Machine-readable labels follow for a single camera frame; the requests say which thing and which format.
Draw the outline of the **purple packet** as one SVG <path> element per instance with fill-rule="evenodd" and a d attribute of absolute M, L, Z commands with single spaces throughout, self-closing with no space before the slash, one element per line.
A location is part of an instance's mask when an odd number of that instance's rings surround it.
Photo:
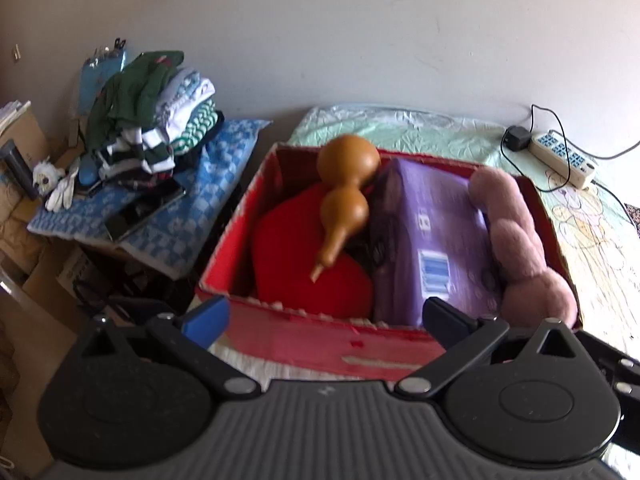
<path fill-rule="evenodd" d="M 420 327 L 435 297 L 475 318 L 495 312 L 495 261 L 469 180 L 393 158 L 370 196 L 373 316 L 391 326 Z"/>

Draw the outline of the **blue checkered cushion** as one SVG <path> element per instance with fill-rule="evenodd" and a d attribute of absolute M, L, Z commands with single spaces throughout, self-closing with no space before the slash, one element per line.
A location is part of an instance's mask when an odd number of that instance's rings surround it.
<path fill-rule="evenodd" d="M 95 196 L 74 200 L 69 210 L 40 208 L 27 229 L 32 234 L 96 248 L 121 249 L 178 280 L 193 268 L 222 208 L 241 181 L 259 133 L 269 125 L 263 119 L 226 120 L 216 138 L 203 148 L 198 166 L 176 177 L 186 195 L 120 242 L 111 241 L 104 222 L 137 194 L 119 185 L 107 185 Z"/>

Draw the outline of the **light green bed sheet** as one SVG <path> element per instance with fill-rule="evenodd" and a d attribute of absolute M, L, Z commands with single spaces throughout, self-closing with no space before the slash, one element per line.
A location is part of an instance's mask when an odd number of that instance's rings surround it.
<path fill-rule="evenodd" d="M 513 153 L 500 144 L 502 125 L 429 110 L 407 110 L 373 104 L 335 104 L 308 110 L 288 145 L 318 148 L 343 133 L 363 136 L 377 148 L 408 154 L 429 154 L 477 162 L 514 176 L 521 174 L 541 190 L 565 182 L 529 151 Z"/>

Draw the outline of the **red cardboard box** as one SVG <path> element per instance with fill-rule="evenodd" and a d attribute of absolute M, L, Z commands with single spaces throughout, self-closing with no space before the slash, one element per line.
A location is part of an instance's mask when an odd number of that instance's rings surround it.
<path fill-rule="evenodd" d="M 287 309 L 280 302 L 266 304 L 256 298 L 252 260 L 254 227 L 272 208 L 311 186 L 320 185 L 326 194 L 329 193 L 331 188 L 322 183 L 317 171 L 320 150 L 278 146 L 266 156 L 210 257 L 198 283 L 198 292 L 201 296 L 224 295 L 229 299 L 231 312 L 227 334 L 233 348 L 239 352 L 335 375 L 396 380 L 436 359 L 442 353 L 442 346 L 425 330 L 423 324 L 420 327 L 405 327 L 375 321 L 369 219 L 340 253 L 358 262 L 371 279 L 373 302 L 366 318 L 341 320 L 325 314 L 312 315 L 303 310 Z M 375 182 L 393 158 L 420 162 L 468 180 L 474 171 L 486 167 L 430 155 L 380 150 L 378 154 L 381 156 L 381 166 L 361 189 L 369 205 L 369 218 L 370 196 Z M 531 180 L 523 177 L 514 179 L 534 218 L 548 266 L 566 279 L 574 294 L 573 284 L 561 258 L 558 239 L 539 193 Z M 506 280 L 495 257 L 494 261 L 499 303 L 495 312 L 485 314 L 501 316 L 500 306 Z"/>

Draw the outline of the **orange gourd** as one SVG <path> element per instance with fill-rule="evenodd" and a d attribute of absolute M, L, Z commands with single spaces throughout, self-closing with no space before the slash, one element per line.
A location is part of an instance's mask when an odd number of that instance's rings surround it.
<path fill-rule="evenodd" d="M 317 171 L 323 184 L 331 188 L 321 208 L 320 220 L 326 236 L 317 264 L 311 273 L 315 282 L 333 266 L 349 239 L 363 229 L 369 219 L 369 205 L 361 189 L 381 166 L 378 149 L 356 134 L 342 134 L 319 152 Z"/>

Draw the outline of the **black power adapter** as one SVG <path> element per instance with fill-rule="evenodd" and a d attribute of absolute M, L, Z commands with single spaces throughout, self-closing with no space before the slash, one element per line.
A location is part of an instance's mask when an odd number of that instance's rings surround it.
<path fill-rule="evenodd" d="M 501 146 L 511 152 L 527 150 L 532 140 L 532 135 L 533 133 L 522 126 L 510 126 L 503 133 Z"/>

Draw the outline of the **red round cushion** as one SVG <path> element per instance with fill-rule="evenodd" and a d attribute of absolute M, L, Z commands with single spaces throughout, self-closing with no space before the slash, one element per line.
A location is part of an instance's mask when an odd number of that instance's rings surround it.
<path fill-rule="evenodd" d="M 317 281 L 310 276 L 324 239 L 320 185 L 280 203 L 254 227 L 252 260 L 256 298 L 266 304 L 332 318 L 366 318 L 372 309 L 372 282 L 363 267 L 341 254 Z"/>

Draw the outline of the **white power strip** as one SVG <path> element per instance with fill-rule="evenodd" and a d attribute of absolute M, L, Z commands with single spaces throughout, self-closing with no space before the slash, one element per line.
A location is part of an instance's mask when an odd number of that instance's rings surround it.
<path fill-rule="evenodd" d="M 577 148 L 571 148 L 564 136 L 555 130 L 535 133 L 528 149 L 543 164 L 580 190 L 590 185 L 597 171 L 594 160 Z"/>

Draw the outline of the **brown cardboard box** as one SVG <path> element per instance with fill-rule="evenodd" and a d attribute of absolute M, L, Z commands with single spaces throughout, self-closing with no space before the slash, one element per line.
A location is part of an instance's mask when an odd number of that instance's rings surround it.
<path fill-rule="evenodd" d="M 1 456 L 32 478 L 51 463 L 40 398 L 88 322 L 58 282 L 75 246 L 27 229 L 39 206 L 2 164 Z"/>

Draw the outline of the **white glove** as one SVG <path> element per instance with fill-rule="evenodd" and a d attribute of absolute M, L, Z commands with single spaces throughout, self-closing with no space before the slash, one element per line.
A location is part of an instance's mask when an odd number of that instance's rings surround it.
<path fill-rule="evenodd" d="M 48 194 L 44 208 L 49 212 L 69 210 L 75 195 L 75 184 L 79 174 L 80 158 L 76 157 L 65 170 L 51 165 L 56 175 L 55 186 Z"/>

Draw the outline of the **pile of folded clothes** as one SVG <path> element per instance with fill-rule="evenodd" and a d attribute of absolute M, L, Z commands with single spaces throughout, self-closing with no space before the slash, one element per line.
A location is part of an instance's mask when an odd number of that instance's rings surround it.
<path fill-rule="evenodd" d="M 181 50 L 145 51 L 107 79 L 91 107 L 86 149 L 102 181 L 154 180 L 194 164 L 224 114 L 216 88 Z"/>

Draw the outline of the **black phone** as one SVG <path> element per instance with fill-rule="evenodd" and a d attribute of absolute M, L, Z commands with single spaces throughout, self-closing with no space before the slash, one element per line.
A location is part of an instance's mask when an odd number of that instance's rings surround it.
<path fill-rule="evenodd" d="M 186 195 L 186 188 L 175 179 L 167 179 L 160 182 L 155 188 L 142 192 L 108 217 L 104 226 L 108 237 L 114 243 L 118 243 L 161 210 L 169 207 Z"/>

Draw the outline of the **pink plush toy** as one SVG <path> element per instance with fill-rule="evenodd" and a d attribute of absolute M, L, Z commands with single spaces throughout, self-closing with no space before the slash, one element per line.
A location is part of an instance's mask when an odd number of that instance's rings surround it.
<path fill-rule="evenodd" d="M 506 280 L 501 316 L 518 327 L 535 327 L 546 318 L 572 327 L 577 301 L 566 279 L 547 264 L 518 182 L 501 169 L 483 167 L 472 174 L 469 194 L 488 220 L 491 250 Z"/>

